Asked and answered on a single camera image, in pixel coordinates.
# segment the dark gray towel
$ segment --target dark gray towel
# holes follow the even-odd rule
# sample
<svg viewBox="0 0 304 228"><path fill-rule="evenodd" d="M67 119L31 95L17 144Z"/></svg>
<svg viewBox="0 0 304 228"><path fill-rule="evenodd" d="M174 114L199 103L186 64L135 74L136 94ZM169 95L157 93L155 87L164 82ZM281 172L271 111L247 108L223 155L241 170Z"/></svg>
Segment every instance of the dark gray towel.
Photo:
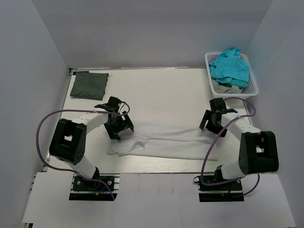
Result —
<svg viewBox="0 0 304 228"><path fill-rule="evenodd" d="M102 101L109 74L77 72L71 97Z"/></svg>

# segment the blue towel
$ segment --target blue towel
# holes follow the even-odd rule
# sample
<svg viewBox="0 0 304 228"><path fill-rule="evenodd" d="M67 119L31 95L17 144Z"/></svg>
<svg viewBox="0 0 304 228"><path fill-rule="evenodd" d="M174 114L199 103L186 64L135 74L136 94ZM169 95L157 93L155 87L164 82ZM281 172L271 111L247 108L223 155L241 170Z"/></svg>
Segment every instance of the blue towel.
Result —
<svg viewBox="0 0 304 228"><path fill-rule="evenodd" d="M223 84L232 84L246 88L249 81L250 68L241 59L240 49L228 49L220 54L214 62L209 63L211 77Z"/></svg>

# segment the gray wall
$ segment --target gray wall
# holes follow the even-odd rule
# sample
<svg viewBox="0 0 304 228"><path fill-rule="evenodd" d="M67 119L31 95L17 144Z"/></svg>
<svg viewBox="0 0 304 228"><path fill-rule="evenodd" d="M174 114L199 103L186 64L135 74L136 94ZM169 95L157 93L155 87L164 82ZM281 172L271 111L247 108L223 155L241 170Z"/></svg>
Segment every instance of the gray wall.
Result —
<svg viewBox="0 0 304 228"><path fill-rule="evenodd" d="M275 132L279 178L297 227L304 227L304 1L274 0L246 54L259 95L256 126Z"/></svg>
<svg viewBox="0 0 304 228"><path fill-rule="evenodd" d="M64 63L30 0L0 4L0 227L19 227L31 183L42 163L35 131L45 114L61 108L68 84ZM41 134L46 154L55 119Z"/></svg>
<svg viewBox="0 0 304 228"><path fill-rule="evenodd" d="M246 49L272 0L33 0L63 59L79 67L205 66Z"/></svg>

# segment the basket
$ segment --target basket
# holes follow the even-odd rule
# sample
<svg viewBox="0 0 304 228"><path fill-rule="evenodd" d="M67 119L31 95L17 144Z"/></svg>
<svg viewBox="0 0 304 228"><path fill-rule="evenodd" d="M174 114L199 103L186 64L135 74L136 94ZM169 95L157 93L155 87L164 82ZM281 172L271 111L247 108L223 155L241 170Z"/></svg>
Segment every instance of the basket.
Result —
<svg viewBox="0 0 304 228"><path fill-rule="evenodd" d="M219 93L217 93L217 92L214 91L213 84L212 84L212 78L211 78L211 74L210 74L210 69L209 69L209 63L215 61L217 59L217 57L221 53L222 52L209 52L209 53L205 54L205 60L206 60L208 78L209 78L209 82L210 82L210 87L211 87L213 98L218 98L218 97L240 97L240 98L246 99L246 98L248 98L250 96L256 96L258 94L258 88L257 88L256 79L255 79L255 77L254 77L254 75L252 73L249 61L248 61L247 57L244 54L240 54L241 59L244 59L248 63L248 65L250 67L248 86L245 89L243 89L240 94L219 94Z"/></svg>

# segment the purple cable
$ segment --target purple cable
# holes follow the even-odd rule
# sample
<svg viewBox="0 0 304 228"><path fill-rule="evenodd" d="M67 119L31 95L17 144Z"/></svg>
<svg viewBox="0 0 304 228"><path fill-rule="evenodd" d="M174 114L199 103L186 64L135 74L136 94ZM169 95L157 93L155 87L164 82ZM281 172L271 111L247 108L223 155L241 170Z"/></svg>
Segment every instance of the purple cable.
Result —
<svg viewBox="0 0 304 228"><path fill-rule="evenodd" d="M42 154L41 154L41 150L40 150L40 146L39 146L39 133L40 133L40 128L43 124L43 122L49 118L51 115L54 115L56 113L63 113L63 112L79 112L79 113L103 113L103 114L110 114L110 115L115 115L115 116L124 116L124 115L127 115L129 112L130 112L130 106L126 103L126 102L122 102L123 104L125 104L127 107L128 107L128 111L124 114L116 114L116 113L111 113L111 112L107 112L107 111L93 111L93 110L77 110L77 109L62 109L62 110L57 110L57 111L53 111L49 114L47 114L45 117L43 117L43 119L40 121L40 123L38 124L38 127L37 127L37 131L36 131L36 148L37 148L37 152L38 152L38 156L40 158L40 160L43 162L43 164L45 164L46 166L48 166L49 168L51 169L54 169L54 170L58 170L58 171L68 171L68 172L73 172L75 173L76 175L78 175L79 177L81 177L82 179L86 180L86 181L95 181L95 182L99 182L99 183L102 183L107 189L108 191L110 192L113 200L115 200L115 197L112 193L112 191L110 190L109 186L103 182L102 180L97 180L97 179L90 179L90 178L87 178L87 177L84 177L82 176L80 173L78 173L77 171L75 170L70 170L70 169L62 169L62 168L57 168L55 166L52 166L50 164L48 164Z"/></svg>
<svg viewBox="0 0 304 228"><path fill-rule="evenodd" d="M257 113L256 108L249 101L246 101L245 99L242 99L242 98L239 98L239 97L229 97L229 98L226 98L224 100L229 100L229 99L238 99L238 100L241 100L241 101L244 101L244 102L248 103L253 108L253 113L252 114L247 114L247 115L240 115L240 116L232 119L228 124L226 124L226 126L223 127L222 130L220 130L220 132L215 137L214 141L212 142L211 146L209 147L209 149L207 151L206 157L205 157L204 162L203 162L203 166L201 167L200 180L201 180L201 183L205 186L217 186L217 185L227 184L227 183L231 183L231 182L234 182L234 181L238 180L238 179L231 179L231 180L225 180L225 181L218 182L218 183L211 183L211 184L210 183L205 183L204 179L203 179L205 166L206 166L207 159L209 157L209 154L211 153L212 148L214 147L215 143L219 139L220 135L224 132L224 130L226 130L236 120L238 120L240 118L243 118L243 117L251 117L251 116L254 116Z"/></svg>

